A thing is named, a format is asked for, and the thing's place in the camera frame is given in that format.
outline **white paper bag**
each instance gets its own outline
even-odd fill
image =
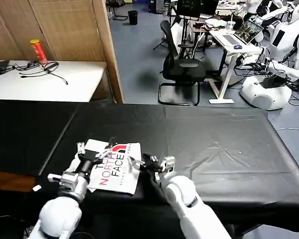
[[[102,152],[107,142],[89,139],[85,149]],[[111,158],[103,160],[102,164],[95,165],[91,171],[88,189],[94,192],[97,189],[134,194],[140,172],[130,166],[128,156],[141,160],[141,144],[117,144],[113,147]],[[75,155],[70,167],[66,171],[73,172],[80,164],[78,154]]]

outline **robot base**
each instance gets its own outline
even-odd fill
[[[251,105],[264,110],[283,108],[289,101],[292,90],[288,86],[264,88],[260,83],[265,76],[251,76],[246,78],[240,95]]]

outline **humanoid robot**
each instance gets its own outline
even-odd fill
[[[240,91],[240,95],[248,103],[265,110],[283,108],[292,94],[286,83],[299,79],[299,0],[287,2],[287,6],[261,17],[260,21],[277,13],[286,13],[287,21],[275,21],[268,27],[271,37],[267,49],[270,55],[262,68],[267,72],[266,75],[271,76],[248,77]],[[295,47],[295,64],[289,67],[282,62]]]
[[[244,16],[244,21],[249,19],[251,16],[262,16],[269,13],[272,4],[274,4],[277,8],[283,7],[281,0],[247,0],[247,14]]]
[[[85,149],[78,143],[81,163],[75,172],[62,175],[49,174],[51,182],[59,182],[59,197],[48,201],[42,208],[39,220],[29,239],[69,239],[81,219],[79,204],[87,192],[90,172],[95,164],[102,163],[112,152],[113,145],[101,153]],[[193,181],[175,172],[175,158],[161,161],[155,156],[143,156],[144,161],[129,158],[132,167],[147,171],[152,182],[161,189],[163,196],[177,213],[183,234],[188,239],[231,239],[214,211],[204,204],[196,192]]]

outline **trash can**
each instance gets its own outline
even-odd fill
[[[129,11],[129,20],[130,25],[137,25],[138,24],[138,11]]]

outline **chair base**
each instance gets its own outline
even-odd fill
[[[165,102],[160,100],[161,88],[162,86],[182,86],[182,87],[192,87],[196,83],[188,83],[188,84],[177,84],[177,83],[160,83],[158,89],[158,98],[157,101],[162,105],[170,105],[170,106],[198,106],[200,101],[200,83],[197,83],[197,102],[194,104],[184,104],[184,103],[174,103],[174,102]]]
[[[112,18],[112,20],[115,20],[115,21],[125,21],[129,18],[129,16],[123,16],[123,15],[116,15],[115,13],[115,7],[112,7],[113,8],[113,15],[114,17]]]
[[[122,15],[114,15],[112,20],[115,21],[126,21],[129,17],[128,16],[122,16]]]
[[[163,41],[160,42],[160,44],[158,44],[156,47],[153,48],[153,51],[156,50],[156,48],[158,48],[159,46],[162,46],[162,47],[165,47],[167,48],[166,46],[162,45],[163,43],[166,43],[165,39]]]

